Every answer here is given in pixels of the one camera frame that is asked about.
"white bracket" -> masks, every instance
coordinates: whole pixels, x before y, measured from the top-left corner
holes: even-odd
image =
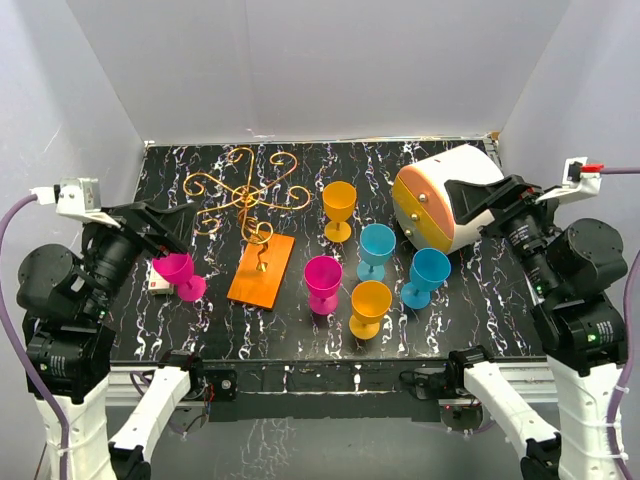
[[[83,223],[97,222],[120,228],[120,224],[101,211],[100,187],[95,178],[63,178],[56,213]]]
[[[607,440],[606,416],[611,395],[622,370],[614,363],[591,368],[586,377],[552,357],[547,357],[558,389],[562,427],[562,479],[620,478]],[[622,449],[620,412],[613,422]]]
[[[497,364],[485,361],[465,368],[464,388],[487,408],[518,458],[526,456],[528,439],[543,442],[556,438],[557,430],[522,399],[502,376]]]
[[[581,172],[579,181],[569,178],[569,166],[575,163],[586,165],[587,157],[568,158],[564,162],[564,172],[562,174],[562,186],[554,188],[544,195],[538,197],[536,203],[552,198],[557,198],[560,204],[567,204],[595,197],[600,193],[600,182],[602,178],[596,172]]]
[[[70,397],[55,396],[71,428],[67,452],[68,480],[116,480],[107,443],[105,404],[108,386],[109,379],[105,378],[79,405],[74,405]],[[47,402],[36,399],[36,406],[44,420],[51,480],[58,480],[62,453],[60,422]]]
[[[141,446],[143,458],[147,462],[150,461],[169,417],[190,389],[191,379],[188,371],[178,367],[156,369],[153,381],[142,400],[129,416],[127,423],[110,441],[114,442],[116,448],[125,450]]]

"gold wire sculpture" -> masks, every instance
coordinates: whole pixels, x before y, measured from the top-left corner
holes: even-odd
[[[270,222],[258,221],[256,217],[250,216],[249,210],[251,210],[251,208],[255,207],[256,205],[264,205],[269,208],[277,208],[280,210],[302,210],[311,202],[311,192],[309,192],[309,190],[307,190],[305,187],[302,187],[300,185],[294,185],[292,187],[289,187],[289,189],[287,190],[287,195],[293,198],[294,200],[300,201],[302,197],[301,194],[304,194],[306,196],[306,199],[302,203],[302,205],[298,205],[295,207],[291,207],[287,205],[276,205],[276,204],[268,203],[261,200],[260,197],[262,196],[263,192],[266,192],[267,190],[269,190],[269,188],[273,187],[280,181],[284,180],[286,177],[291,175],[296,168],[298,168],[298,159],[296,158],[295,155],[289,152],[276,152],[273,155],[271,155],[271,157],[269,157],[269,163],[271,165],[275,165],[275,166],[284,165],[285,163],[280,160],[280,157],[290,158],[291,160],[293,160],[293,165],[283,175],[280,175],[274,181],[270,182],[267,186],[258,188],[251,184],[252,177],[253,177],[253,167],[255,164],[255,154],[253,153],[253,150],[251,150],[249,147],[234,148],[227,154],[227,161],[234,164],[238,163],[244,157],[245,153],[247,153],[250,158],[249,175],[247,176],[246,184],[241,185],[237,188],[231,188],[225,183],[218,180],[217,178],[209,175],[208,173],[197,172],[197,173],[192,173],[184,180],[184,183],[182,184],[182,189],[188,196],[191,196],[191,197],[197,197],[197,196],[203,195],[206,191],[206,188],[202,183],[198,181],[198,177],[203,177],[207,180],[212,181],[216,185],[224,188],[225,190],[231,192],[230,202],[225,203],[224,205],[219,205],[217,207],[205,208],[198,212],[198,217],[202,217],[202,216],[205,217],[205,219],[202,220],[202,225],[209,225],[210,223],[213,222],[215,223],[215,226],[207,231],[196,229],[196,234],[211,235],[212,233],[217,232],[220,229],[220,227],[222,227],[222,222],[220,221],[220,219],[211,216],[212,212],[224,210],[229,207],[238,208],[239,210],[238,210],[237,218],[238,218],[238,223],[240,224],[240,231],[242,233],[242,238],[246,240],[248,243],[263,246],[260,253],[258,254],[258,260],[259,260],[258,269],[264,271],[266,269],[266,264],[262,262],[262,260],[260,260],[260,256],[264,252],[266,252],[268,249],[268,242],[273,236],[273,225],[271,225]],[[195,190],[195,191],[192,190],[188,186],[190,182],[193,182],[193,185],[197,186],[198,190]]]

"orange wooden block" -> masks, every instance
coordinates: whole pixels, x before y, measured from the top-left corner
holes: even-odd
[[[247,245],[227,298],[273,310],[295,240],[286,235],[273,234],[269,240],[269,249],[261,256],[266,263],[265,271],[258,268],[258,252],[262,250],[262,245]]]

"cylindrical object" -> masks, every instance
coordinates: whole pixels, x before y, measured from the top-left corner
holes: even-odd
[[[309,260],[304,267],[304,280],[313,312],[328,315],[338,308],[342,266],[335,258],[322,255]]]
[[[351,333],[361,340],[375,337],[380,331],[380,320],[389,311],[391,302],[391,290],[385,284],[369,280],[357,285],[351,294]]]
[[[392,196],[396,219],[417,249],[432,247],[451,253],[480,238],[478,228],[493,221],[489,211],[467,225],[453,217],[446,189],[448,180],[486,185],[504,178],[500,168],[481,150],[462,145],[403,167]]]

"pink cup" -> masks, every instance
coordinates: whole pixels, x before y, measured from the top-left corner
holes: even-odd
[[[304,267],[304,281],[309,289],[309,307],[319,315],[338,308],[338,290],[342,282],[342,266],[333,257],[314,257]]]
[[[188,253],[170,253],[166,257],[154,258],[153,268],[167,282],[176,286],[178,296],[185,302],[195,302],[202,298],[207,283],[204,278],[194,275],[194,265]]]

